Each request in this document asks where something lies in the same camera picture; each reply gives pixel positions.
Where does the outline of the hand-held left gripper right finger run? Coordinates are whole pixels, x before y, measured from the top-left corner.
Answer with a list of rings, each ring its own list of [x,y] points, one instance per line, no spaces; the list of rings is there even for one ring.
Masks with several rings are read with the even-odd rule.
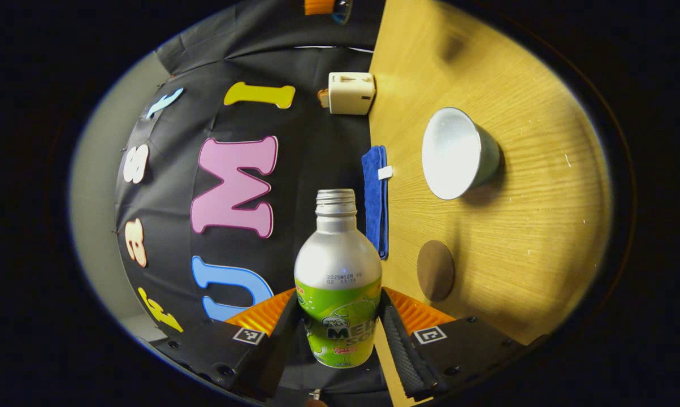
[[[548,339],[523,345],[479,317],[457,319],[386,287],[378,317],[402,391],[415,401],[479,386]]]

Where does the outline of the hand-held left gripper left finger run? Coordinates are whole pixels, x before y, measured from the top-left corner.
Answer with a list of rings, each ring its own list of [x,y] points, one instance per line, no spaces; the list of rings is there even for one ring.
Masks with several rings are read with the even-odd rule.
[[[286,289],[224,321],[206,318],[148,342],[162,361],[221,394],[243,402],[272,399],[295,343],[302,310]]]

